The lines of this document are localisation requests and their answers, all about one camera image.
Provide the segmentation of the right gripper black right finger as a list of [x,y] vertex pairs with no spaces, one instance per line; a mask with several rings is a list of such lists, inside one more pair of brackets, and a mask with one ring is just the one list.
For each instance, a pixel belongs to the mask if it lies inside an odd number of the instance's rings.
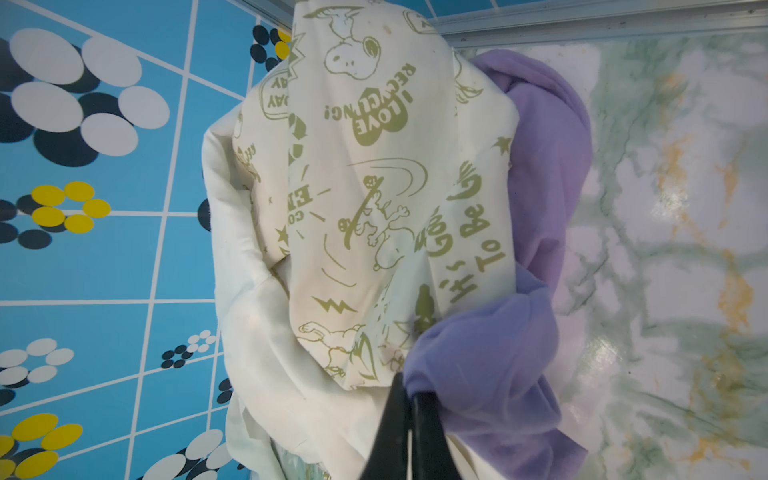
[[411,401],[411,468],[415,480],[461,480],[440,420],[440,405],[431,392]]

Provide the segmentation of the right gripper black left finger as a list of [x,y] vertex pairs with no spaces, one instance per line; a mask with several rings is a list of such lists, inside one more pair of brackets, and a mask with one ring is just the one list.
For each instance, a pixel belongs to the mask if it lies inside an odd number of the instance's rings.
[[409,462],[410,400],[403,374],[392,381],[386,405],[360,480],[405,480]]

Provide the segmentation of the purple cloth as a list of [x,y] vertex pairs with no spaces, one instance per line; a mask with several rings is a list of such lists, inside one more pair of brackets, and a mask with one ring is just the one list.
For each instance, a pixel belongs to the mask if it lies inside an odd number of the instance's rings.
[[566,229],[593,160],[587,109],[541,61],[509,50],[474,65],[515,104],[520,120],[507,177],[513,285],[486,306],[430,328],[405,365],[410,398],[432,393],[444,430],[506,479],[573,479],[587,456],[562,433],[544,372],[558,350],[552,296]]

